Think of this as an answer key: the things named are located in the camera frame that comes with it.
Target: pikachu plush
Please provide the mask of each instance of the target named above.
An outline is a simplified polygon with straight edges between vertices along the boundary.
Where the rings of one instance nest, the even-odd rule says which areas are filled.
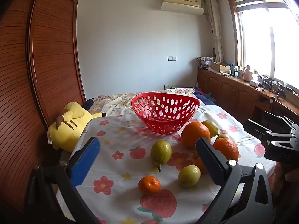
[[[48,144],[52,144],[54,149],[61,148],[72,152],[87,123],[91,119],[106,116],[106,114],[91,115],[76,102],[68,103],[63,109],[66,112],[58,116],[56,122],[48,129]]]

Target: metal screw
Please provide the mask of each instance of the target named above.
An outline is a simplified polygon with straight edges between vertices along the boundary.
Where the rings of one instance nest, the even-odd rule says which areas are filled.
[[[33,166],[33,169],[34,169],[34,170],[38,170],[38,169],[40,169],[40,165],[39,165],[39,164],[35,164],[35,165]]]
[[[62,160],[59,163],[60,166],[65,167],[66,165],[68,165],[68,161],[67,160]]]
[[[260,162],[258,162],[258,163],[257,163],[257,167],[258,167],[259,169],[263,169],[263,168],[264,168],[264,165],[261,164]]]
[[[228,164],[231,166],[236,166],[237,162],[234,159],[230,159],[230,160],[228,160]]]

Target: red basket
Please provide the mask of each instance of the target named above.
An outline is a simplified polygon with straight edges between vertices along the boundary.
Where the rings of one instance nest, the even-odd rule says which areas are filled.
[[[180,130],[197,111],[196,98],[169,93],[141,93],[131,101],[137,116],[159,134],[169,135]]]

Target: window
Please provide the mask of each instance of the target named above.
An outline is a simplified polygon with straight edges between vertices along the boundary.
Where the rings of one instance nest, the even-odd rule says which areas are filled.
[[[299,89],[299,24],[282,0],[229,0],[238,65]]]

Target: white tablecloth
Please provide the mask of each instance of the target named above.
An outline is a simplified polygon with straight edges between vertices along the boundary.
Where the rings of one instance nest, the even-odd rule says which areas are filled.
[[[220,133],[228,134],[239,149],[240,165],[254,166],[261,162],[270,176],[275,162],[263,157],[260,141],[247,134],[243,126],[218,106],[199,107],[192,121],[213,120]],[[102,224],[195,223],[212,202],[219,186],[209,174],[202,174],[199,182],[190,188],[178,184],[179,171],[194,163],[192,151],[180,143],[180,130],[172,135],[160,135],[146,128],[135,114],[111,116],[91,120],[74,150],[98,137],[101,150],[82,185],[77,190]],[[150,159],[150,149],[157,140],[166,140],[172,147],[171,160],[157,171]],[[161,182],[161,191],[145,197],[138,190],[139,180],[153,175]],[[240,197],[240,185],[233,200]],[[72,219],[61,193],[58,202],[65,216]]]

